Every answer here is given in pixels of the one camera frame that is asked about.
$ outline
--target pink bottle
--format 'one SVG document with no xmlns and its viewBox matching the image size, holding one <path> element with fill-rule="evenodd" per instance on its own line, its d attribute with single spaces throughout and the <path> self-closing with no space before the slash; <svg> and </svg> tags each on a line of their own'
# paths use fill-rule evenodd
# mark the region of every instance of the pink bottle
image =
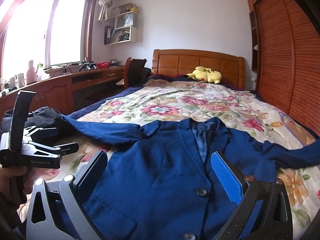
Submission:
<svg viewBox="0 0 320 240">
<path fill-rule="evenodd" d="M 27 85 L 37 82 L 37 71 L 38 68 L 35 69 L 33 66 L 33 60 L 29 61 L 29 68 L 27 70 Z"/>
</svg>

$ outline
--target wooden desk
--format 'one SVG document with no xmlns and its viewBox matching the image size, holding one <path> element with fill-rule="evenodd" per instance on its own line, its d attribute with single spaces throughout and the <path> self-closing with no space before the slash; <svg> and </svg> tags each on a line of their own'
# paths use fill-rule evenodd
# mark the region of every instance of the wooden desk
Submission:
<svg viewBox="0 0 320 240">
<path fill-rule="evenodd" d="M 37 92 L 30 106 L 30 112 L 43 106 L 49 106 L 62 114 L 71 114 L 75 111 L 72 92 L 93 85 L 110 82 L 123 78 L 124 68 L 115 67 L 102 70 L 83 71 L 50 78 L 0 97 L 0 123 L 4 112 L 13 109 L 19 90 Z"/>
</svg>

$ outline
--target tied curtain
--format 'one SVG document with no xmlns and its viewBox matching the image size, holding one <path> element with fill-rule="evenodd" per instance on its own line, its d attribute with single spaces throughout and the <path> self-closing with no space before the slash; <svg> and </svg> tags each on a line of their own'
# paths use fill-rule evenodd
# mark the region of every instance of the tied curtain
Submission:
<svg viewBox="0 0 320 240">
<path fill-rule="evenodd" d="M 113 5 L 114 0 L 100 0 L 98 3 L 101 6 L 101 11 L 99 14 L 98 21 L 106 21 L 108 20 L 108 8 Z"/>
</svg>

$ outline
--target chair backrest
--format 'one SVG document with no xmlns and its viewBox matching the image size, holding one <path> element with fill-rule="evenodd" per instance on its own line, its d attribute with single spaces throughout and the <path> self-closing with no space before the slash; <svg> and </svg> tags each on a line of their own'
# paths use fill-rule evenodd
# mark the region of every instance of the chair backrest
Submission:
<svg viewBox="0 0 320 240">
<path fill-rule="evenodd" d="M 124 88 L 133 87 L 143 79 L 144 66 L 146 59 L 128 58 L 124 66 Z"/>
</svg>

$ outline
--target window frame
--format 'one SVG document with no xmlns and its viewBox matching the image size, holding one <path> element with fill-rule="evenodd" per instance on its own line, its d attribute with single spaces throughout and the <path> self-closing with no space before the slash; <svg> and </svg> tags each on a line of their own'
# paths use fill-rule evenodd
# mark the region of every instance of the window frame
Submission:
<svg viewBox="0 0 320 240">
<path fill-rule="evenodd" d="M 8 23 L 13 16 L 15 9 L 21 5 L 25 0 L 15 0 L 10 6 L 9 10 L 5 14 L 4 18 L 0 22 L 0 77 L 2 77 L 2 63 L 4 56 L 4 45 L 6 38 L 6 30 Z M 93 20 L 94 20 L 94 11 L 96 7 L 97 0 L 87 0 L 84 9 L 84 24 L 82 28 L 82 41 L 81 41 L 81 55 L 87 57 L 91 61 L 92 58 L 92 29 L 93 29 Z"/>
<path fill-rule="evenodd" d="M 52 36 L 52 26 L 53 26 L 53 20 L 55 16 L 56 9 L 58 7 L 60 0 L 54 0 L 53 5 L 51 8 L 51 13 L 49 17 L 49 22 L 48 22 L 48 27 L 47 31 L 45 34 L 45 62 L 44 66 L 45 69 L 49 68 L 50 66 L 53 65 L 60 65 L 60 64 L 70 64 L 70 63 L 75 63 L 75 62 L 60 62 L 58 64 L 51 64 L 51 36 Z M 81 28 L 81 43 L 80 43 L 80 60 L 84 59 L 85 52 L 84 52 L 84 44 L 85 44 L 85 24 L 86 24 L 86 17 L 85 15 L 87 14 L 88 10 L 88 5 L 89 5 L 89 0 L 85 0 L 84 3 L 84 10 L 83 10 L 83 18 L 82 18 L 82 28 Z"/>
</svg>

